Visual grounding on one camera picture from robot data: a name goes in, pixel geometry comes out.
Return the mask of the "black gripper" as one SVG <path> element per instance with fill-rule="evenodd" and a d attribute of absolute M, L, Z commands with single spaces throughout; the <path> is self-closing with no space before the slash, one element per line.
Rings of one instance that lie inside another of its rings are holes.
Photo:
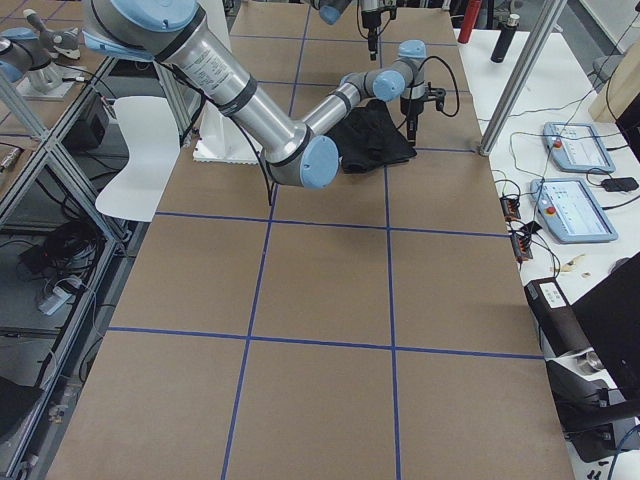
<path fill-rule="evenodd" d="M 358 2 L 361 26 L 367 31 L 366 40 L 371 61 L 377 59 L 379 37 L 383 30 L 382 16 L 389 14 L 388 21 L 396 19 L 396 0 L 363 0 Z"/>
<path fill-rule="evenodd" d="M 433 102 L 438 112 L 444 112 L 446 90 L 431 85 L 414 85 L 407 88 L 400 97 L 400 111 L 404 116 L 406 138 L 415 141 L 419 125 L 419 116 L 424 112 L 424 105 Z"/>

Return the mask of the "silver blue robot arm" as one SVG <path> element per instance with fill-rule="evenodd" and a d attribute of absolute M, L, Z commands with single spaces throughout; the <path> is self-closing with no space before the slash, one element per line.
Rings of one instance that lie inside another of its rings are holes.
<path fill-rule="evenodd" d="M 86 1 L 86 46 L 104 56 L 172 65 L 225 117 L 262 147 L 259 163 L 275 183 L 321 189 L 339 168 L 327 132 L 362 101 L 434 101 L 445 91 L 424 81 L 426 46 L 400 45 L 389 67 L 345 75 L 339 86 L 300 120 L 287 116 L 208 26 L 197 1 Z"/>
<path fill-rule="evenodd" d="M 306 4 L 319 13 L 328 25 L 334 25 L 351 6 L 351 0 L 308 0 Z M 367 41 L 369 58 L 374 61 L 379 53 L 380 36 L 388 24 L 396 19 L 397 2 L 394 0 L 355 1 L 356 24 L 359 35 Z"/>

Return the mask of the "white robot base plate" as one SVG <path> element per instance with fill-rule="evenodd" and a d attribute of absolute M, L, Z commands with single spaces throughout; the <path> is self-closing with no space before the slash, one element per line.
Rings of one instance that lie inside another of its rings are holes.
<path fill-rule="evenodd" d="M 211 104 L 204 107 L 193 158 L 196 162 L 257 164 L 255 149 L 230 118 Z"/>

